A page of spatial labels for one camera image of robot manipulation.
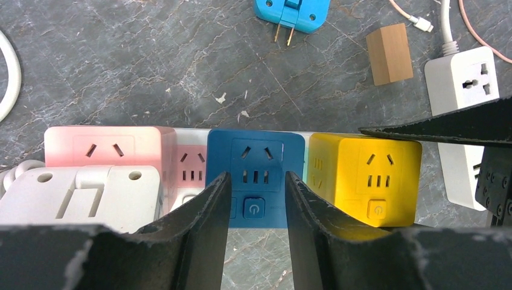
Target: blue power button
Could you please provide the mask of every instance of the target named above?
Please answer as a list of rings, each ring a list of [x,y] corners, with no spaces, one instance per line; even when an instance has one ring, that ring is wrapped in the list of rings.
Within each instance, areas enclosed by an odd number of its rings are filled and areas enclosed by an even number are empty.
[[[243,201],[243,217],[245,219],[262,219],[265,216],[265,200],[263,198],[246,198]]]

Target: charging cable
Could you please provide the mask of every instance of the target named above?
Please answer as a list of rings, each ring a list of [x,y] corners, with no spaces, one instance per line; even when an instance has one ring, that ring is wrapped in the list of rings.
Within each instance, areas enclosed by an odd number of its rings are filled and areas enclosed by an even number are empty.
[[[464,23],[466,24],[466,27],[467,29],[469,30],[469,33],[471,33],[471,35],[476,39],[476,41],[478,41],[481,45],[485,46],[485,47],[489,47],[493,53],[498,56],[500,59],[502,59],[504,62],[508,62],[508,63],[512,63],[512,59],[509,59],[508,57],[504,56],[503,54],[501,54],[498,50],[496,50],[494,47],[490,46],[489,44],[487,44],[479,35],[478,33],[476,33],[476,31],[473,29],[473,27],[471,26],[471,23],[469,22],[469,19],[467,18],[467,15],[466,15],[466,10],[464,9],[464,1],[463,0],[459,0],[459,8],[461,9],[461,16],[462,16],[462,19],[464,20]]]
[[[432,29],[434,28],[434,26],[432,26],[432,24],[430,23],[430,21],[428,20],[425,20],[424,18],[416,18],[414,17],[413,15],[410,15],[409,13],[403,11],[402,8],[400,8],[400,6],[398,6],[398,4],[395,2],[395,0],[389,0],[389,3],[391,3],[391,5],[405,18],[407,18],[407,20],[411,21],[412,23],[414,23],[414,27],[416,27],[417,29],[420,29],[422,31],[427,31],[427,32],[431,32]]]
[[[16,100],[18,99],[19,90],[21,88],[21,69],[19,66],[18,57],[14,51],[13,46],[0,30],[0,50],[5,57],[7,64],[7,89],[5,90],[4,98],[0,102],[0,122],[9,114],[13,109]]]

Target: power button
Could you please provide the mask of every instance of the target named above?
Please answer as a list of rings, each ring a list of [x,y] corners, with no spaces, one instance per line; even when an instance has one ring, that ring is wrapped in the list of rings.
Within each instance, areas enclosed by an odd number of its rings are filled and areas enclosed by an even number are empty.
[[[372,199],[368,201],[368,218],[384,219],[386,218],[386,201],[382,199]]]
[[[243,201],[243,217],[245,219],[262,219],[265,215],[263,198],[246,198]]]

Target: yellow power button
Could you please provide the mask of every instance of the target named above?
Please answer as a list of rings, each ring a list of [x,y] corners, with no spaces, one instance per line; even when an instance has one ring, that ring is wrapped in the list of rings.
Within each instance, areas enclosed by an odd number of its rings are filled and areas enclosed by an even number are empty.
[[[386,201],[381,199],[372,199],[368,201],[368,218],[384,219],[386,218]]]

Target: screw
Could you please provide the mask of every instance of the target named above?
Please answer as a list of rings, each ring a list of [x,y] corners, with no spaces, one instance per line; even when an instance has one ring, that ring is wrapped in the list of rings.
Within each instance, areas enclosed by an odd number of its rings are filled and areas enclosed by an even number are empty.
[[[510,199],[508,200],[507,204],[507,213],[509,216],[512,216],[512,201],[510,201]]]
[[[498,210],[497,211],[497,214],[498,214],[498,217],[501,218],[501,213],[503,211],[503,208],[501,207],[501,204],[498,205]]]

